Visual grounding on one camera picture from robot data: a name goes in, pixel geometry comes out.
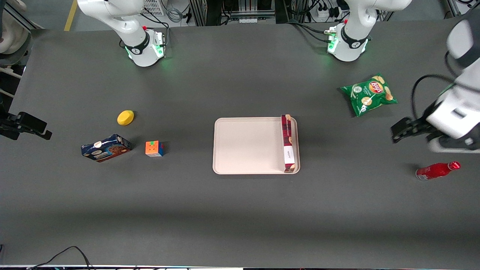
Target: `cable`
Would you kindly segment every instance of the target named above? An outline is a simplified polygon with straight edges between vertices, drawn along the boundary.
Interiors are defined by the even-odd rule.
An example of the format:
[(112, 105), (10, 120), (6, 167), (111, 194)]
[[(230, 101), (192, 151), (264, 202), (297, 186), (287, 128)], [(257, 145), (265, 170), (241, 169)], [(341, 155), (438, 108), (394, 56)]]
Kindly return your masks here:
[(444, 75), (440, 75), (440, 74), (428, 74), (428, 75), (424, 75), (424, 76), (420, 77), (420, 79), (418, 79), (418, 80), (415, 82), (415, 84), (413, 85), (413, 88), (412, 88), (412, 94), (411, 94), (411, 98), (410, 98), (410, 103), (411, 103), (411, 105), (412, 105), (412, 114), (413, 114), (413, 117), (415, 118), (415, 120), (418, 119), (417, 110), (416, 110), (416, 108), (415, 108), (415, 90), (417, 89), (418, 84), (419, 84), (423, 79), (426, 79), (426, 78), (436, 78), (436, 79), (440, 79), (440, 80), (442, 80), (442, 81), (451, 83), (452, 86), (458, 85), (458, 86), (460, 86), (461, 88), (463, 88), (463, 89), (465, 89), (465, 90), (469, 90), (469, 91), (472, 91), (472, 92), (480, 93), (480, 89), (475, 89), (475, 88), (472, 88), (472, 87), (469, 87), (469, 86), (466, 86), (466, 85), (463, 85), (463, 84), (459, 84), (458, 82), (455, 82), (454, 79), (449, 78), (449, 77), (444, 76)]
[(453, 70), (452, 66), (448, 62), (448, 55), (450, 54), (449, 51), (445, 53), (444, 61), (445, 61), (445, 66), (447, 66), (448, 71), (450, 72), (451, 75), (458, 77), (458, 74)]
[(229, 13), (225, 13), (225, 10), (223, 11), (223, 14), (225, 14), (225, 16), (227, 17), (227, 20), (222, 22), (220, 25), (227, 25), (228, 24), (228, 21), (232, 18), (232, 12), (233, 12), (233, 5), (232, 5), (232, 8), (230, 9)]
[(324, 32), (321, 31), (321, 30), (316, 30), (316, 29), (313, 29), (311, 28), (310, 26), (308, 25), (304, 25), (304, 24), (301, 24), (301, 23), (298, 23), (298, 22), (287, 22), (286, 24), (289, 24), (289, 25), (298, 25), (298, 26), (301, 26), (303, 28), (307, 28), (308, 30), (312, 31), (312, 32), (315, 32), (315, 33), (319, 33), (319, 34), (323, 34)]
[(336, 22), (342, 22), (343, 19), (345, 19), (345, 17), (347, 17), (348, 15), (350, 15), (350, 11), (347, 12), (341, 19), (335, 19)]
[(53, 256), (50, 260), (48, 260), (47, 262), (44, 262), (44, 263), (41, 263), (41, 264), (37, 264), (33, 267), (29, 267), (27, 268), (27, 270), (36, 270), (37, 267), (40, 267), (42, 265), (46, 265), (46, 264), (49, 264), (51, 261), (53, 261), (53, 259), (55, 259), (58, 255), (62, 254), (63, 252), (71, 249), (71, 248), (75, 248), (76, 250), (78, 250), (81, 254), (82, 254), (82, 257), (84, 257), (84, 260), (85, 260), (85, 264), (87, 265), (87, 268), (88, 270), (90, 270), (90, 266), (93, 267), (93, 265), (90, 263), (90, 261), (87, 259), (87, 256), (85, 255), (85, 253), (83, 253), (83, 251), (81, 249), (79, 249), (76, 245), (72, 245), (62, 251), (60, 251), (59, 253), (57, 253), (55, 256)]
[(160, 3), (162, 3), (162, 6), (163, 8), (165, 9), (165, 14), (167, 14), (167, 17), (174, 23), (179, 23), (182, 21), (183, 19), (183, 12), (185, 12), (185, 10), (183, 12), (180, 12), (178, 9), (174, 8), (172, 6), (171, 9), (168, 9), (165, 4), (163, 3), (163, 1), (160, 1)]
[(300, 24), (300, 23), (296, 23), (296, 22), (288, 22), (287, 24), (300, 26), (300, 27), (303, 28), (303, 30), (304, 30), (305, 32), (307, 32), (307, 34), (309, 34), (310, 36), (312, 36), (312, 37), (315, 38), (316, 40), (319, 40), (319, 41), (325, 42), (325, 43), (330, 43), (330, 41), (328, 41), (328, 40), (326, 40), (326, 39), (318, 38), (318, 37), (316, 37), (313, 33), (311, 33), (311, 32), (309, 31), (309, 30), (312, 30), (312, 31), (318, 33), (318, 30), (315, 30), (315, 29), (313, 29), (313, 28), (311, 28), (311, 27), (308, 27), (308, 26), (306, 26), (306, 25), (303, 25), (303, 24)]
[(448, 15), (448, 13), (449, 13), (449, 12), (451, 12), (451, 11), (447, 11), (447, 12), (445, 12), (444, 19), (446, 19), (446, 18), (447, 18), (447, 15)]
[(290, 13), (290, 14), (293, 14), (293, 15), (305, 15), (307, 14), (310, 10), (312, 10), (317, 4), (320, 4), (320, 0), (312, 0), (312, 5), (310, 7), (308, 7), (306, 10), (304, 11), (300, 11), (300, 9), (298, 10), (293, 10), (292, 8), (288, 7), (287, 4), (285, 3), (285, 6), (287, 8), (287, 12)]
[(144, 9), (144, 10), (146, 10), (150, 15), (152, 15), (152, 17), (154, 17), (157, 21), (154, 21), (154, 20), (148, 18), (147, 16), (143, 15), (142, 13), (140, 13), (141, 16), (143, 16), (145, 19), (150, 20), (154, 23), (162, 24), (163, 26), (165, 26), (165, 28), (167, 29), (167, 40), (165, 40), (165, 46), (168, 45), (168, 43), (170, 42), (170, 26), (168, 25), (168, 23), (164, 23), (164, 22), (160, 21), (148, 9)]

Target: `bottle cap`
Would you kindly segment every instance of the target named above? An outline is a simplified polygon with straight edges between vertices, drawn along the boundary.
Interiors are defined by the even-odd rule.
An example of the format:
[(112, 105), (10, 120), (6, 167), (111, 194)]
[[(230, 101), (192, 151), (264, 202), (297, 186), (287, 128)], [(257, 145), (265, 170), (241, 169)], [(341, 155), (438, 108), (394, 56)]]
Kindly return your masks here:
[(458, 161), (452, 161), (448, 164), (448, 168), (452, 171), (460, 169), (460, 163)]
[(133, 116), (132, 110), (124, 110), (117, 117), (117, 123), (119, 125), (128, 125), (133, 121)]

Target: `beige tray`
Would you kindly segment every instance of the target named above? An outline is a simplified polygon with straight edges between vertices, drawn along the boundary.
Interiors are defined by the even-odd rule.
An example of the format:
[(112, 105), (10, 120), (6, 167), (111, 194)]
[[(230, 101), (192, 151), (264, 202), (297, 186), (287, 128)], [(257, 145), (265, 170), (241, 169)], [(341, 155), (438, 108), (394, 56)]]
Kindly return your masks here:
[(294, 174), (300, 170), (297, 121), (292, 121), (296, 168), (285, 173), (280, 117), (219, 118), (215, 122), (213, 170), (217, 174)]

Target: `coca-cola bottle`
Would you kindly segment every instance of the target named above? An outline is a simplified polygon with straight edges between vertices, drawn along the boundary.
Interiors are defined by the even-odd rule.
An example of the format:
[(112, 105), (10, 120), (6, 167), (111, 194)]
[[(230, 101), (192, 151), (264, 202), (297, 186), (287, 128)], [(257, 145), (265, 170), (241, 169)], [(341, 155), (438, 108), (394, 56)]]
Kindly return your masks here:
[(449, 174), (451, 171), (460, 169), (460, 163), (452, 161), (450, 163), (436, 163), (425, 168), (418, 169), (415, 174), (417, 178), (425, 181), (437, 177), (443, 177)]

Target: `black cable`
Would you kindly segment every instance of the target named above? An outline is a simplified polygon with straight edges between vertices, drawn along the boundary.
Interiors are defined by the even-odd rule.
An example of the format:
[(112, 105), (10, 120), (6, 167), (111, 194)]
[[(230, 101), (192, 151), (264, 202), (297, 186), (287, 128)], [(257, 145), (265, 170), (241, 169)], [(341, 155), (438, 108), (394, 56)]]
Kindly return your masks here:
[(300, 11), (300, 9), (297, 9), (297, 10), (293, 10), (291, 7), (289, 7), (286, 3), (285, 3), (285, 6), (287, 8), (287, 12), (290, 13), (290, 14), (293, 14), (293, 15), (305, 15), (307, 14), (309, 11), (311, 11), (317, 4), (320, 4), (320, 0), (312, 0), (312, 5), (310, 7), (308, 7), (306, 10), (303, 10), (303, 11)]
[(350, 11), (347, 12), (341, 19), (335, 19), (336, 22), (342, 22), (343, 19), (345, 19), (345, 17), (347, 17), (348, 15), (350, 15)]
[(52, 257), (50, 260), (48, 260), (47, 262), (44, 262), (44, 263), (41, 263), (41, 264), (37, 264), (37, 265), (35, 265), (35, 266), (31, 267), (31, 268), (27, 268), (27, 269), (28, 269), (28, 270), (36, 270), (37, 267), (40, 267), (40, 266), (42, 266), (42, 265), (49, 264), (49, 263), (50, 263), (51, 261), (53, 261), (53, 259), (55, 259), (58, 255), (62, 254), (63, 252), (65, 252), (65, 251), (67, 251), (67, 250), (69, 250), (69, 249), (71, 249), (71, 248), (75, 248), (76, 250), (78, 250), (78, 251), (82, 254), (82, 256), (84, 257), (84, 260), (85, 260), (85, 264), (87, 265), (88, 270), (90, 270), (90, 266), (93, 267), (93, 265), (92, 265), (92, 264), (90, 263), (90, 261), (87, 259), (87, 256), (85, 255), (85, 253), (83, 253), (83, 251), (82, 251), (81, 249), (79, 249), (76, 245), (72, 245), (72, 246), (70, 246), (70, 247), (68, 247), (68, 248), (60, 251), (59, 253), (57, 253), (55, 256), (53, 256), (53, 257)]
[(301, 23), (298, 23), (298, 22), (287, 22), (286, 24), (289, 24), (289, 25), (298, 25), (298, 26), (301, 26), (303, 28), (307, 28), (308, 30), (312, 31), (312, 32), (315, 32), (315, 33), (319, 33), (319, 34), (323, 34), (324, 32), (321, 31), (321, 30), (316, 30), (316, 29), (313, 29), (311, 28), (310, 26), (308, 25), (304, 25), (304, 24), (301, 24)]
[(185, 10), (187, 10), (187, 8), (189, 8), (190, 5), (188, 5), (181, 13), (183, 14), (185, 12)]
[(447, 15), (448, 15), (448, 13), (449, 13), (449, 12), (451, 12), (451, 11), (447, 11), (447, 12), (445, 12), (444, 19), (446, 19), (446, 18), (447, 18)]
[(451, 83), (451, 84), (453, 84), (453, 85), (460, 86), (461, 88), (463, 88), (463, 89), (465, 89), (465, 90), (469, 90), (469, 91), (472, 91), (472, 92), (480, 93), (480, 89), (475, 89), (475, 88), (472, 88), (472, 87), (470, 87), (470, 86), (466, 86), (466, 85), (463, 85), (463, 84), (459, 84), (458, 82), (455, 82), (454, 79), (449, 78), (449, 77), (444, 76), (444, 75), (440, 75), (440, 74), (428, 74), (428, 75), (424, 75), (424, 76), (420, 77), (420, 79), (418, 79), (418, 80), (415, 82), (415, 84), (413, 85), (412, 94), (411, 94), (411, 97), (410, 97), (410, 102), (411, 102), (411, 105), (412, 105), (412, 114), (413, 114), (413, 117), (415, 118), (415, 120), (418, 119), (417, 110), (416, 110), (416, 108), (415, 108), (415, 90), (417, 89), (418, 84), (419, 84), (423, 79), (426, 79), (426, 78), (436, 78), (436, 79), (440, 79), (440, 80), (442, 80), (442, 81)]
[(306, 25), (303, 25), (303, 24), (300, 24), (300, 23), (296, 23), (296, 22), (288, 22), (287, 24), (300, 26), (300, 27), (303, 28), (303, 30), (304, 30), (305, 32), (307, 32), (307, 34), (309, 34), (310, 36), (312, 36), (312, 37), (315, 38), (316, 40), (321, 41), (321, 42), (325, 42), (325, 43), (330, 43), (330, 41), (328, 41), (328, 40), (326, 40), (326, 39), (318, 38), (318, 37), (316, 37), (313, 33), (311, 33), (311, 32), (309, 31), (309, 29), (314, 30), (313, 28), (310, 28), (310, 27), (308, 27), (308, 26), (306, 26)]
[(162, 24), (163, 26), (165, 26), (165, 28), (167, 29), (167, 40), (165, 41), (165, 46), (168, 45), (168, 43), (170, 42), (170, 25), (168, 25), (168, 23), (164, 23), (162, 21), (160, 21), (157, 17), (155, 17), (155, 15), (153, 15), (153, 13), (151, 13), (148, 9), (144, 9), (146, 10), (150, 15), (152, 15), (152, 17), (154, 17), (157, 21), (154, 21), (150, 18), (148, 18), (147, 16), (143, 15), (142, 13), (140, 13), (141, 16), (143, 16), (145, 19), (147, 20), (150, 20), (154, 23), (157, 23), (157, 24)]
[(225, 14), (227, 16), (227, 20), (222, 22), (220, 25), (227, 25), (228, 24), (228, 21), (230, 20), (230, 18), (232, 18), (232, 12), (233, 12), (233, 5), (232, 5), (232, 8), (230, 9), (230, 12), (228, 14), (225, 14), (225, 11), (223, 11), (223, 14)]
[(447, 66), (448, 71), (450, 72), (451, 75), (458, 77), (458, 74), (453, 70), (452, 66), (448, 62), (448, 55), (450, 54), (449, 51), (445, 53), (444, 61), (445, 61), (445, 66)]

